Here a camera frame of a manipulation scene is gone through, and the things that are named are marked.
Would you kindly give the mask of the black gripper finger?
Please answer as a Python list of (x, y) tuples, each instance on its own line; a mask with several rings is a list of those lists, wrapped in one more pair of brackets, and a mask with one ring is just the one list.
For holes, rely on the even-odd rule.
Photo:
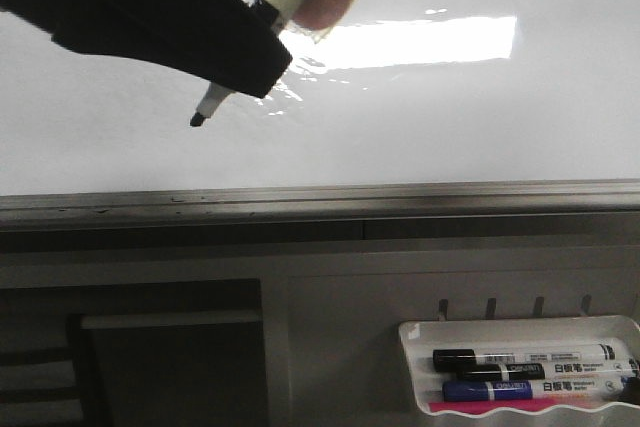
[(243, 0), (1, 0), (75, 53), (136, 59), (264, 97), (292, 56)]

